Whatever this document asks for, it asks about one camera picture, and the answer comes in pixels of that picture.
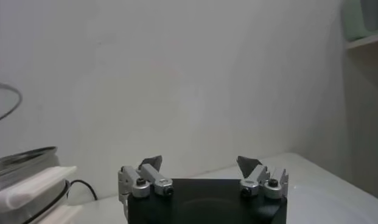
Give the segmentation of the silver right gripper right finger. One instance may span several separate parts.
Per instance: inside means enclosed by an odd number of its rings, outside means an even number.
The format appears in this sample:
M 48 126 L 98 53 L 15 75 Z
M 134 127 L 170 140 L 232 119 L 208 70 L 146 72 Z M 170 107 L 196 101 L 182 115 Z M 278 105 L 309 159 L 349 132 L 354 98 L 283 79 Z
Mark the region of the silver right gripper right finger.
M 239 182 L 242 197 L 251 198 L 259 194 L 279 200 L 287 198 L 289 190 L 289 173 L 285 169 L 270 171 L 258 159 L 238 156 L 237 164 L 243 178 Z

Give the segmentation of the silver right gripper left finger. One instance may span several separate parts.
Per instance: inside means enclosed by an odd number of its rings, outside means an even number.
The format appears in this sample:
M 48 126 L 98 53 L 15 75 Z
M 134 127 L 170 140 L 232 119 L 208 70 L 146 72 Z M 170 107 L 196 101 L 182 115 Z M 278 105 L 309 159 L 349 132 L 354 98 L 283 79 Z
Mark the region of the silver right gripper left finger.
M 173 195 L 173 180 L 159 172 L 162 161 L 162 156 L 158 155 L 143 159 L 136 169 L 132 166 L 122 166 L 117 173 L 119 201 L 125 203 L 129 195 L 134 198 L 147 198 L 152 187 L 156 195 Z

